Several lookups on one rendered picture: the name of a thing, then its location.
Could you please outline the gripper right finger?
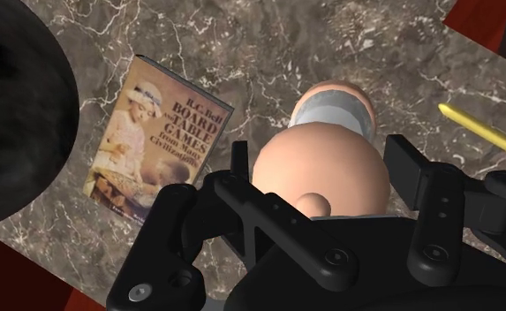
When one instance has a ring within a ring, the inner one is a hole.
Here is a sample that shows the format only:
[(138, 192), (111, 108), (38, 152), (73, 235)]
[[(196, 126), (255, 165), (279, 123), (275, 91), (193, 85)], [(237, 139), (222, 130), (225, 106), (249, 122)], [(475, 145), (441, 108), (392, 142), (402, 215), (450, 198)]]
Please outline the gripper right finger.
[(383, 161), (390, 184), (418, 214), (407, 259), (414, 278), (429, 286), (452, 284), (465, 228), (506, 260), (506, 171), (469, 177), (453, 164), (428, 160), (401, 134), (387, 137)]

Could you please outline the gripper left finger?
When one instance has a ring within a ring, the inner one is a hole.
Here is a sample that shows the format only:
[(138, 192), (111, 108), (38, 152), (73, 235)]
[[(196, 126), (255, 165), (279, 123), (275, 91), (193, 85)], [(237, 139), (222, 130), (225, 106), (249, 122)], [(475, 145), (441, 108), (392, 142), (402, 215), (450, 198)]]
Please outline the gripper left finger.
[[(274, 193), (248, 180), (245, 141), (232, 145), (227, 171), (201, 189), (157, 195), (107, 298), (107, 311), (344, 311), (357, 281), (357, 256)], [(200, 244), (237, 242), (248, 273), (224, 303), (208, 301), (193, 266)]]

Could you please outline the peach doll figure grey band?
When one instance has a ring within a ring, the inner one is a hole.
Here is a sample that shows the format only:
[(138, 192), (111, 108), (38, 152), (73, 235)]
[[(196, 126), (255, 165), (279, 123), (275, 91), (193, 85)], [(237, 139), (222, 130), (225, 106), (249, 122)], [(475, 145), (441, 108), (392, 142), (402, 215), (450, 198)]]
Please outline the peach doll figure grey band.
[(252, 183), (308, 217), (382, 215), (390, 183), (375, 133), (365, 92), (343, 80), (318, 83), (297, 101), (288, 127), (261, 149)]

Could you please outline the yellow pen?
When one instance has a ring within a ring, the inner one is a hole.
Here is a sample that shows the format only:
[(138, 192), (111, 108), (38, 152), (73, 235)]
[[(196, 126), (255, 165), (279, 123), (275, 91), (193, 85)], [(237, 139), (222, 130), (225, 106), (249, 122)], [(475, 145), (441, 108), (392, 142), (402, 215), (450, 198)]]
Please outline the yellow pen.
[(504, 133), (484, 124), (479, 119), (450, 103), (439, 103), (438, 109), (446, 118), (506, 151), (506, 135)]

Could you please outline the brown book with girl cover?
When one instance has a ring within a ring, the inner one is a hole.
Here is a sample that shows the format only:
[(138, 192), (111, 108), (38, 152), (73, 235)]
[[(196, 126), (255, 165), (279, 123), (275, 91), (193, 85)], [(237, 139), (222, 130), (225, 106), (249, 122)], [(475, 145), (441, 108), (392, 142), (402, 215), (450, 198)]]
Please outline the brown book with girl cover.
[(229, 104), (153, 59), (135, 56), (84, 194), (143, 223), (163, 187), (196, 181), (232, 112)]

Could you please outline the large black round object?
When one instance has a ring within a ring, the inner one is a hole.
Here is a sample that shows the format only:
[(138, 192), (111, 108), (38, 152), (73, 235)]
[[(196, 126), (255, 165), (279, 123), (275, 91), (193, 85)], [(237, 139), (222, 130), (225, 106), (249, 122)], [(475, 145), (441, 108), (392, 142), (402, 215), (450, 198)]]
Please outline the large black round object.
[(54, 181), (78, 127), (77, 84), (56, 37), (21, 0), (0, 0), (0, 222)]

